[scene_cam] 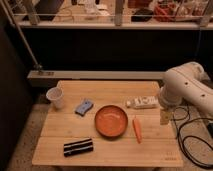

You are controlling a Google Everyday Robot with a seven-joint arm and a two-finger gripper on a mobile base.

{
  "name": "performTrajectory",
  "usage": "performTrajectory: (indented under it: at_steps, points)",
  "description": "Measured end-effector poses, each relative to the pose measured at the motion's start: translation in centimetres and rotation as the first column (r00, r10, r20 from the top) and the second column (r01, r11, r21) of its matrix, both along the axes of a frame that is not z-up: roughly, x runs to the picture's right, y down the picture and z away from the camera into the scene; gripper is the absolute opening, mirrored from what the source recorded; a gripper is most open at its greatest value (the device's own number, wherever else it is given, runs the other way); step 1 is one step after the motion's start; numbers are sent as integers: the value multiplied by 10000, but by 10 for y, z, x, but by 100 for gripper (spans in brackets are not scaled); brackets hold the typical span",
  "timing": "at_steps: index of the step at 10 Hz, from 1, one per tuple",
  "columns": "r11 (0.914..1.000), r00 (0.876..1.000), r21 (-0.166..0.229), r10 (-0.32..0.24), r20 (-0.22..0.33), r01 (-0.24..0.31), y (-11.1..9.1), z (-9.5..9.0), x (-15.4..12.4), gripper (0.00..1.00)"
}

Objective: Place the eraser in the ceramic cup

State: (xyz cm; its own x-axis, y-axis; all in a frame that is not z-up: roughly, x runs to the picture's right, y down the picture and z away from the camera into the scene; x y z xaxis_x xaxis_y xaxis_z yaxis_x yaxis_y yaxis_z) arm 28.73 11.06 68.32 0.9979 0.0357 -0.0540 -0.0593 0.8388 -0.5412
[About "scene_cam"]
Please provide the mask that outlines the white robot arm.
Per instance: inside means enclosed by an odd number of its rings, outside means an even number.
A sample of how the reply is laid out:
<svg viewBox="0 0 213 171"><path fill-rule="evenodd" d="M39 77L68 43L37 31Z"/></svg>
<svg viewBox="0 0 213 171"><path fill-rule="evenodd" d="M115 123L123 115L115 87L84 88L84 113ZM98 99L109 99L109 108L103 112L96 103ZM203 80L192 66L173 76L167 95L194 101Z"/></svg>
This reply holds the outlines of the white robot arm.
<svg viewBox="0 0 213 171"><path fill-rule="evenodd" d="M170 68L163 74L164 85L157 94L161 106L161 125L169 123L172 110L180 105L183 99L213 116L213 89L201 82L203 77L204 69L197 62Z"/></svg>

